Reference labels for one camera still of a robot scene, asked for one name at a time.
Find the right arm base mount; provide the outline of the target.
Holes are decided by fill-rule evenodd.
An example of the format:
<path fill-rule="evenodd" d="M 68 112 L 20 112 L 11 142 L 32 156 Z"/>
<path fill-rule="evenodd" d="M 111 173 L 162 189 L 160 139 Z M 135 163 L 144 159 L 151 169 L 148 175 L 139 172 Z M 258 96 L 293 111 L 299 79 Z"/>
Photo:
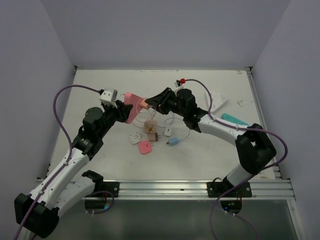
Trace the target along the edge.
<path fill-rule="evenodd" d="M 207 195 L 209 198 L 218 198 L 223 193 L 229 191 L 234 186 L 229 183 L 226 179 L 221 179 L 219 177 L 216 177 L 214 180 L 209 181 L 206 183 L 206 190 Z M 241 186 L 233 189 L 232 191 L 229 191 L 224 198 L 237 198 L 237 197 L 243 197 L 243 198 L 251 198 L 253 196 L 251 185 L 249 182 L 245 182 Z"/>

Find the beige cube socket adapter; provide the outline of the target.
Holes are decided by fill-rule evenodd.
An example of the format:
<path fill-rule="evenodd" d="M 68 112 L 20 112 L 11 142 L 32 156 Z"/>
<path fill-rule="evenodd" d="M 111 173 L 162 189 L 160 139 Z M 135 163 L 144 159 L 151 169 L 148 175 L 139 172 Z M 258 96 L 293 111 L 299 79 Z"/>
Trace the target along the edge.
<path fill-rule="evenodd" d="M 156 133 L 157 132 L 157 121 L 154 119 L 146 121 L 143 125 L 143 129 L 144 129 L 144 132 L 148 133 L 148 134 Z"/>

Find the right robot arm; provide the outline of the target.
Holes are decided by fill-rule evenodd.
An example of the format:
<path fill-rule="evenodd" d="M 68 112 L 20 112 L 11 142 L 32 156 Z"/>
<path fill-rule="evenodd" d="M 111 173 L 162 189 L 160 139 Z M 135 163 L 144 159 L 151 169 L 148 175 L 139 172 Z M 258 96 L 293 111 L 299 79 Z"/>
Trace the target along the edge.
<path fill-rule="evenodd" d="M 160 94 L 145 101 L 163 115 L 169 112 L 183 117 L 185 125 L 198 133 L 220 138 L 236 147 L 239 164 L 222 180 L 218 189 L 227 196 L 235 196 L 242 182 L 256 176 L 276 156 L 277 151 L 263 128 L 259 124 L 230 127 L 221 124 L 219 118 L 210 117 L 207 110 L 201 109 L 189 89 L 180 89 L 176 93 L 166 88 Z"/>

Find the white triangular power strip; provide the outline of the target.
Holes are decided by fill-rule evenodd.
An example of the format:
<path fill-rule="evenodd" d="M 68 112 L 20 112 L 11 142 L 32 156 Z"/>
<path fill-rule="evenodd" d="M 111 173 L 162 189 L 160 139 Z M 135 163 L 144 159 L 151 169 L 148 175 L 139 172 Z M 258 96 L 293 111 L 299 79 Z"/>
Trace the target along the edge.
<path fill-rule="evenodd" d="M 212 115 L 224 107 L 228 102 L 228 98 L 226 96 L 213 91 L 210 91 L 210 94 L 206 92 L 205 99 Z"/>

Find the aluminium front rail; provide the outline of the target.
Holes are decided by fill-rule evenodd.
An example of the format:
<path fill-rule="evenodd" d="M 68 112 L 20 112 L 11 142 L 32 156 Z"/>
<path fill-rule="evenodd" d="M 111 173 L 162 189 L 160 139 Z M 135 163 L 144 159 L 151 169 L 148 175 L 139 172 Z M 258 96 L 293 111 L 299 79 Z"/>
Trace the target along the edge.
<path fill-rule="evenodd" d="M 118 200 L 215 200 L 208 197 L 209 180 L 104 180 L 120 182 Z M 294 200 L 289 180 L 250 180 L 252 197 L 222 200 Z"/>

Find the white charger plug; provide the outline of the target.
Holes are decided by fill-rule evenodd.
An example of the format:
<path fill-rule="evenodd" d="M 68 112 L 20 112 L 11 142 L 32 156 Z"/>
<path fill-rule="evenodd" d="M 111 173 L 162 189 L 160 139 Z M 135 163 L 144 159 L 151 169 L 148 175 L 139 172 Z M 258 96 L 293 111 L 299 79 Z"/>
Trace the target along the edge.
<path fill-rule="evenodd" d="M 170 125 L 165 127 L 164 135 L 170 137 L 172 135 L 172 127 Z"/>

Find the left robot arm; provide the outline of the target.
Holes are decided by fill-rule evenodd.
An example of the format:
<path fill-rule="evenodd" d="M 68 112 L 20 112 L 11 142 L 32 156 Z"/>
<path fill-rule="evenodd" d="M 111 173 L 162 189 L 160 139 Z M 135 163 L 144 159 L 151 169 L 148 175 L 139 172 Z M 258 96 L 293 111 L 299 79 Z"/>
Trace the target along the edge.
<path fill-rule="evenodd" d="M 133 108 L 117 100 L 115 105 L 88 109 L 82 120 L 82 128 L 72 142 L 71 150 L 29 194 L 19 194 L 14 200 L 16 222 L 41 238 L 48 237 L 57 227 L 62 215 L 87 195 L 105 193 L 103 177 L 94 171 L 86 171 L 70 185 L 74 176 L 92 160 L 103 146 L 103 138 L 115 122 L 125 123 Z"/>

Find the blue plug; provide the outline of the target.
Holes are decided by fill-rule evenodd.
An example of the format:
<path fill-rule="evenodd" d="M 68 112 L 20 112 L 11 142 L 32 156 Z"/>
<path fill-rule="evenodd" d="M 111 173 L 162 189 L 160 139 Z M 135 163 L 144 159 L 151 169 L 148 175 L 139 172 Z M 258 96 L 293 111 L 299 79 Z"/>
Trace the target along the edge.
<path fill-rule="evenodd" d="M 180 139 L 177 138 L 177 137 L 172 137 L 172 138 L 169 138 L 166 142 L 166 144 L 170 147 L 172 146 L 176 146 L 178 143 L 180 142 Z"/>

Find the pink plug adapter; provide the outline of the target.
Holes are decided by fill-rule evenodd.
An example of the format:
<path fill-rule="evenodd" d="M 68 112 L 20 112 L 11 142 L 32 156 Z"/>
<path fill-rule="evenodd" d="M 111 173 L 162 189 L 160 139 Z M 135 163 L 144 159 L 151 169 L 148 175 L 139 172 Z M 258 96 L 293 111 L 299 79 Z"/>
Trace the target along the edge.
<path fill-rule="evenodd" d="M 138 143 L 138 149 L 142 155 L 151 153 L 153 150 L 152 147 L 153 147 L 153 144 L 148 140 L 143 140 Z"/>

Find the orange plug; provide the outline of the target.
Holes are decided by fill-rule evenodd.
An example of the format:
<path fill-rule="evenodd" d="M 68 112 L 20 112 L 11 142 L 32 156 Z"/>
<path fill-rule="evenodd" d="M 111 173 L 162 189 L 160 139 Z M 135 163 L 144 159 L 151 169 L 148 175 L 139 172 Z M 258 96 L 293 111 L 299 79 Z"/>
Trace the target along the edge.
<path fill-rule="evenodd" d="M 137 102 L 137 110 L 141 111 L 142 109 L 145 109 L 145 110 L 149 110 L 150 109 L 150 105 L 148 103 L 146 103 L 146 99 L 145 98 L 141 98 Z"/>

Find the teal triangular power strip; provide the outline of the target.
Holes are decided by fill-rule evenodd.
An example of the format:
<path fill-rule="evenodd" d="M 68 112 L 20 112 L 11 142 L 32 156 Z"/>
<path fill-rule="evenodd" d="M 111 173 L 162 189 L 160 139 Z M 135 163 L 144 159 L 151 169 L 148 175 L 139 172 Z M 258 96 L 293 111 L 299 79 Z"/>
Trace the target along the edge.
<path fill-rule="evenodd" d="M 244 121 L 242 121 L 242 120 L 240 120 L 240 119 L 238 119 L 228 113 L 223 113 L 221 115 L 221 119 L 228 121 L 230 123 L 233 123 L 233 124 L 248 126 L 248 124 L 246 122 L 244 122 Z"/>

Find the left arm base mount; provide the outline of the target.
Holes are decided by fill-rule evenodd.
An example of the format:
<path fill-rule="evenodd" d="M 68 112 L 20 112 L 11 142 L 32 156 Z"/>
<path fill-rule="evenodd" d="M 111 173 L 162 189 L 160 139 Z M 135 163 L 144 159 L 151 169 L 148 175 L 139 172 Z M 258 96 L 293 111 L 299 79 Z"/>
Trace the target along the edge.
<path fill-rule="evenodd" d="M 118 181 L 103 181 L 100 187 L 101 191 L 107 191 L 113 194 L 115 198 L 119 196 L 120 182 Z"/>

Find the pink triangular power strip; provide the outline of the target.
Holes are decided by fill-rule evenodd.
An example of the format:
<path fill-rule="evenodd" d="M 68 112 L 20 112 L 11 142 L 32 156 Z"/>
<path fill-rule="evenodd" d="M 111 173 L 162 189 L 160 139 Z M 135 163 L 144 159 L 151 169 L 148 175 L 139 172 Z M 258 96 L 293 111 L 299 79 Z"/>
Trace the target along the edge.
<path fill-rule="evenodd" d="M 136 116 L 138 115 L 138 113 L 137 113 L 138 106 L 139 106 L 140 101 L 142 99 L 143 99 L 142 97 L 135 95 L 133 93 L 130 93 L 130 92 L 126 92 L 124 94 L 124 104 L 132 106 L 132 108 L 129 112 L 128 118 L 125 121 L 126 124 L 131 124 L 133 122 L 133 120 L 136 118 Z"/>

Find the white plug adapter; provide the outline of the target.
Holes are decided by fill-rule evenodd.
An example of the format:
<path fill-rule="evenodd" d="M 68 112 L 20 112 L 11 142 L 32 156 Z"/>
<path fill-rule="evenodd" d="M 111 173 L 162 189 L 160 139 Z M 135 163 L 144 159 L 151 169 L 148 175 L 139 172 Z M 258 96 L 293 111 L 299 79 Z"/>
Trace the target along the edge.
<path fill-rule="evenodd" d="M 129 134 L 128 138 L 132 145 L 136 145 L 142 141 L 143 136 L 144 134 L 141 132 L 133 132 Z"/>

